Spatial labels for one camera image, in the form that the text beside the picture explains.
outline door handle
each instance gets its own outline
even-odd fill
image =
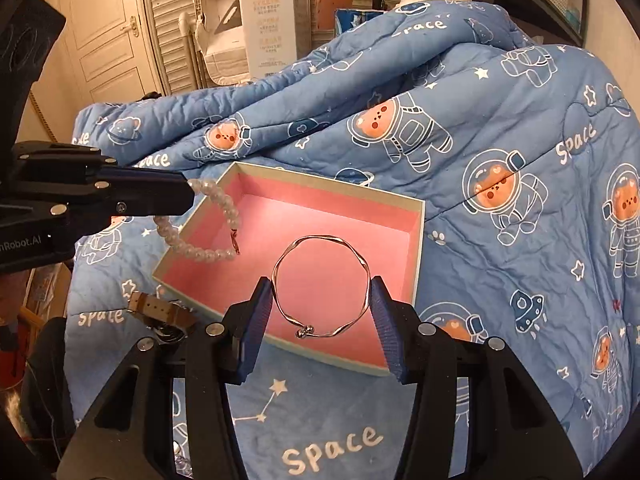
[[[133,35],[137,38],[140,35],[140,30],[138,28],[138,20],[136,20],[135,16],[131,16],[129,19],[129,25],[125,25],[124,27],[120,27],[120,30],[123,32],[133,32]]]

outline pearl bracelet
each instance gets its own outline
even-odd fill
[[[208,196],[209,199],[218,204],[222,208],[222,212],[225,215],[226,223],[231,229],[231,243],[233,249],[203,249],[188,244],[184,240],[180,239],[180,231],[177,227],[171,225],[168,216],[154,216],[154,222],[158,226],[158,234],[164,238],[166,244],[172,248],[176,253],[184,256],[185,258],[191,258],[197,262],[213,263],[217,260],[233,260],[236,254],[240,254],[238,248],[238,242],[236,241],[236,235],[238,234],[238,228],[240,227],[240,219],[238,218],[238,209],[234,205],[234,200],[222,190],[222,188],[215,183],[215,181],[206,178],[205,180],[199,180],[197,178],[190,178],[188,180],[189,186],[193,189],[193,192],[198,195],[202,193]]]

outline pink box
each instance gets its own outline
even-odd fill
[[[219,319],[246,301],[261,276],[271,277],[277,259],[295,239],[330,234],[350,243],[380,275],[395,300],[414,304],[420,267],[424,201],[369,187],[293,171],[233,163],[218,183],[240,211],[238,245],[231,262],[197,263],[167,251],[154,278],[191,306]],[[198,247],[231,248],[220,209],[203,200],[181,236]],[[307,240],[287,255],[278,273],[284,311],[327,332],[359,313],[366,273],[348,248]],[[375,375],[388,373],[370,313],[332,338],[295,337],[273,306],[266,340],[328,364]]]

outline twisted metal bracelet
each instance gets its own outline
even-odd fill
[[[343,246],[349,248],[351,250],[351,252],[353,254],[355,254],[356,258],[358,259],[358,261],[360,263],[360,265],[362,266],[362,268],[367,273],[367,290],[365,292],[364,302],[362,303],[362,309],[360,310],[360,313],[358,314],[358,316],[355,319],[351,320],[350,322],[339,326],[338,328],[336,328],[332,332],[326,332],[324,334],[316,334],[315,333],[316,329],[314,328],[313,325],[304,324],[301,321],[297,320],[295,317],[290,316],[289,314],[284,312],[284,310],[280,306],[280,301],[278,300],[278,269],[280,268],[280,264],[282,263],[284,257],[287,256],[287,254],[289,254],[293,249],[298,247],[305,240],[312,240],[313,238],[316,238],[318,240],[327,240],[329,242],[334,242],[336,244],[340,244],[340,245],[343,245]],[[273,266],[273,272],[271,273],[271,281],[273,282],[273,301],[275,302],[276,306],[278,307],[278,310],[280,311],[280,313],[282,314],[284,319],[289,321],[292,325],[300,327],[299,330],[297,330],[297,332],[296,332],[296,337],[299,338],[299,339],[305,338],[307,336],[308,337],[334,337],[334,336],[337,336],[338,334],[341,334],[342,332],[347,330],[349,327],[351,327],[354,323],[356,323],[362,316],[364,316],[364,313],[369,309],[369,296],[370,296],[370,284],[371,284],[371,273],[369,271],[369,264],[364,259],[364,257],[358,251],[356,251],[356,249],[354,249],[348,242],[346,242],[342,238],[338,238],[337,236],[333,236],[333,235],[309,235],[309,236],[303,236],[302,238],[298,238],[297,240],[294,240],[289,245],[289,247],[287,247],[285,249],[285,251],[282,253],[282,256],[280,258],[278,258],[278,261]]]

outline blue blanket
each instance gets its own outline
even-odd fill
[[[638,402],[638,120],[597,58],[533,44],[500,7],[409,4],[252,85],[92,105],[74,142],[188,177],[215,178],[243,158],[424,199],[421,319],[466,340],[504,338],[585,472]],[[123,312],[132,291],[173,299],[150,277],[165,250],[154,227],[114,218],[79,243],[65,359],[78,419],[148,334]],[[248,382],[229,388],[260,479],[391,478],[413,394],[391,376],[269,344]],[[452,473],[463,469],[467,408],[460,379]]]

